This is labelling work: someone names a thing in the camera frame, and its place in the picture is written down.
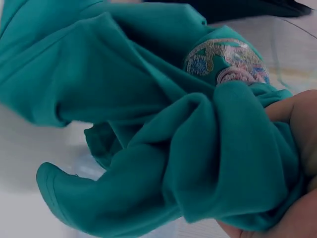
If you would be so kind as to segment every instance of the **dark fabric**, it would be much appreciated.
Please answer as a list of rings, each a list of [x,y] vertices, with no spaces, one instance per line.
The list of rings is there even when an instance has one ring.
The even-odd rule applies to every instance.
[[[193,6],[208,23],[272,15],[300,17],[309,15],[312,9],[294,0],[145,0],[145,2],[178,2]]]

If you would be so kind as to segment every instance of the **embroidered patch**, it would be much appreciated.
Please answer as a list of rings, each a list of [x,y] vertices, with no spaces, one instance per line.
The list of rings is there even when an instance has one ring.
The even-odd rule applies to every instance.
[[[236,43],[238,46],[224,43]],[[223,57],[229,65],[234,67],[230,70],[233,70],[232,73],[236,72],[238,76],[232,76],[232,78],[237,79],[244,74],[242,78],[245,77],[243,79],[247,79],[248,82],[269,83],[268,70],[263,61],[248,44],[233,38],[210,39],[196,46],[185,59],[186,72],[191,75],[209,75],[214,69],[214,56]],[[228,76],[227,72],[219,73],[217,83],[229,80],[229,77],[224,80],[224,74]]]

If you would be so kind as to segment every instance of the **hand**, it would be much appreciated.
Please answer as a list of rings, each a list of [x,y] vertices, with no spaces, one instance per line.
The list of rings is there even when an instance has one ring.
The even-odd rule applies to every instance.
[[[266,233],[247,232],[219,222],[230,238],[317,237],[317,90],[309,90],[265,109],[271,121],[290,124],[300,150],[304,172],[312,177],[308,193],[298,200],[274,228]]]
[[[266,233],[247,232],[219,222],[230,238],[316,238],[317,190],[297,201],[274,228]]]
[[[290,124],[299,147],[304,173],[313,178],[307,190],[317,188],[317,90],[309,90],[265,109],[271,121]]]

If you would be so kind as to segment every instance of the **teal fabric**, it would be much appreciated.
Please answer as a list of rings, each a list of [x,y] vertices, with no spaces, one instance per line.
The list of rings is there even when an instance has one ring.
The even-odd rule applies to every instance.
[[[0,101],[37,125],[94,123],[87,143],[107,169],[93,181],[42,164],[37,183],[57,218],[103,238],[180,216],[253,231],[281,219],[302,196],[303,175],[289,125],[264,108],[290,93],[216,86],[183,70],[202,39],[226,37],[248,44],[188,5],[5,2]]]

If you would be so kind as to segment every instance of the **white floor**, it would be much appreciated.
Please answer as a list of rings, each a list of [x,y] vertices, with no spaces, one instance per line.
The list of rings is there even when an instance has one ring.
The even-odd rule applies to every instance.
[[[317,7],[315,0],[302,0]],[[313,18],[292,20],[317,35]],[[317,65],[317,40],[280,20],[262,17],[228,23],[251,41],[263,54],[274,75],[271,31],[278,27],[276,44],[283,67],[283,77],[294,83],[306,82],[307,71]],[[35,173],[43,161],[63,168],[71,167],[86,150],[82,133],[87,125],[74,124],[66,129],[38,128],[0,106],[0,237],[72,238],[74,233],[51,215],[42,201]],[[222,238],[222,231],[212,221],[196,226],[181,225],[178,237]]]

